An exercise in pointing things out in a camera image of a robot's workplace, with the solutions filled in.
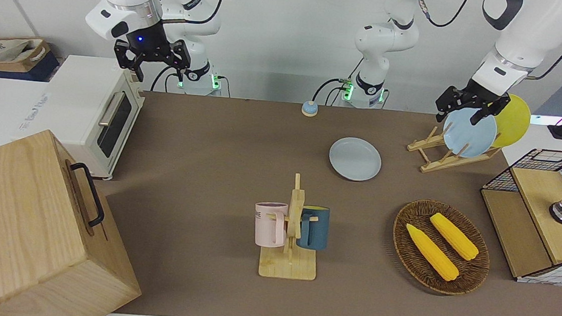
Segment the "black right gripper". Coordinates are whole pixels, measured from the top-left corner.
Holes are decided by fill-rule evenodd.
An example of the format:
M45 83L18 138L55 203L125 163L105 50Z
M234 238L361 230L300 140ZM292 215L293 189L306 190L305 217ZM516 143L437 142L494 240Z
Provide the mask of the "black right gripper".
M184 40L168 42L162 21L154 26L135 30L126 34L127 41L116 40L114 53L121 69L129 70L138 82L143 82L142 62L167 62L176 71L179 82L183 82L184 74L191 66L191 58ZM127 57L127 52L134 55Z

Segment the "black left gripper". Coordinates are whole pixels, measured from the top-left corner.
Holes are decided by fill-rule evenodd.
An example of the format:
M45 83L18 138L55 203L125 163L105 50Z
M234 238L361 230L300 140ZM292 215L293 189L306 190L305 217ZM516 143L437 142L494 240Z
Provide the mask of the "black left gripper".
M495 116L496 111L502 111L511 99L507 93L497 95L474 79L470 79L463 90L448 87L436 99L437 114L435 118L437 122L444 121L450 112L458 110L460 100L466 107L479 109L470 118L470 123L476 125L483 118Z

